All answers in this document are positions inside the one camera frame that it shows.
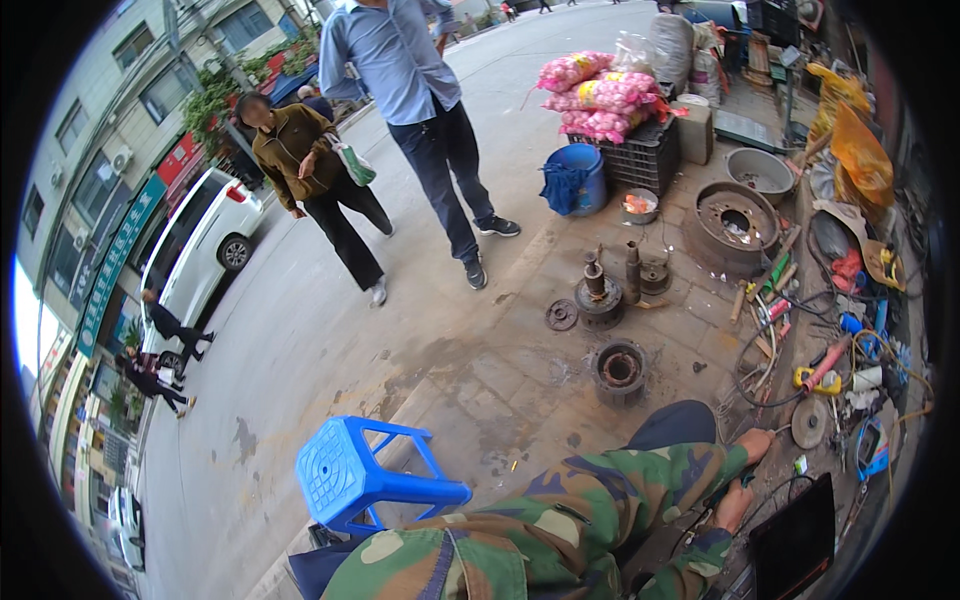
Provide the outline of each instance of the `car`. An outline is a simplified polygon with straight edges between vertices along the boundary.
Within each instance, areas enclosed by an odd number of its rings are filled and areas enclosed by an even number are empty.
[[[141,518],[143,512],[133,493],[126,488],[117,488],[107,503],[107,516],[115,522],[113,529],[120,539],[120,551],[124,561],[135,571],[144,571]]]
[[[251,236],[264,204],[240,179],[218,169],[206,171],[186,194],[156,241],[143,270],[140,290],[152,289],[159,303],[192,327],[227,272],[247,266]],[[164,340],[144,315],[144,352],[159,364],[183,373],[179,338]]]

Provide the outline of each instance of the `man in light blue shirt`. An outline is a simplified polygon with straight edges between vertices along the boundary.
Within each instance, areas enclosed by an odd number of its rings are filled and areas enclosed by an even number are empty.
[[[437,17],[436,43],[427,31],[427,14]],[[480,183],[473,127],[457,77],[443,59],[446,38],[456,29],[446,0],[346,0],[324,24],[320,88],[328,98],[362,98],[364,87],[347,77],[345,63],[353,63],[440,217],[453,257],[463,261],[468,283],[479,290],[487,274],[450,170],[481,235],[510,237],[520,226],[494,214]]]

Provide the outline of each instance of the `yellow bag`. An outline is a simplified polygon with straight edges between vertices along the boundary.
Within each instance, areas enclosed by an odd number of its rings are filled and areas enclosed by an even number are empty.
[[[833,128],[837,103],[846,102],[850,107],[868,115],[870,114],[870,101],[867,100],[867,95],[863,93],[863,88],[856,79],[844,79],[816,62],[808,64],[806,70],[811,75],[823,80],[820,85],[820,104],[817,106],[817,116],[813,118],[810,133],[806,137],[806,147],[809,148],[813,145],[813,142]]]
[[[876,218],[883,213],[882,208],[894,203],[894,165],[880,142],[845,102],[837,105],[830,152],[839,161],[834,177],[837,200],[859,204],[868,220],[875,223],[870,217]],[[850,183],[857,193],[850,189]]]

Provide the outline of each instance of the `blue bucket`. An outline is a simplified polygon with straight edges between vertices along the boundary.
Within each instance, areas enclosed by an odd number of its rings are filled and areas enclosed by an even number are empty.
[[[574,217],[586,217],[600,212],[607,205],[607,184],[603,179],[603,157],[600,151],[589,144],[570,144],[550,155],[547,162],[554,162],[571,169],[589,171],[587,181],[577,195]]]

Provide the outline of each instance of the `asphalt road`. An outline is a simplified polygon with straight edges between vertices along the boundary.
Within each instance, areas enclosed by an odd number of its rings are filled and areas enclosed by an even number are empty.
[[[608,2],[526,12],[515,24],[451,46],[497,212],[524,227],[480,238],[490,285],[468,288],[420,185],[376,111],[344,138],[378,172],[372,189],[394,219],[385,239],[350,214],[388,277],[378,310],[322,232],[274,203],[247,268],[210,311],[218,333],[186,369],[199,400],[183,420],[156,408],[137,497],[147,528],[144,598],[243,598],[309,515],[294,474],[298,449],[331,415],[388,419],[441,358],[444,339],[468,337],[510,294],[500,284],[550,218],[537,169],[565,139],[559,115],[538,107],[544,62],[613,50],[621,30],[646,35],[652,2]]]

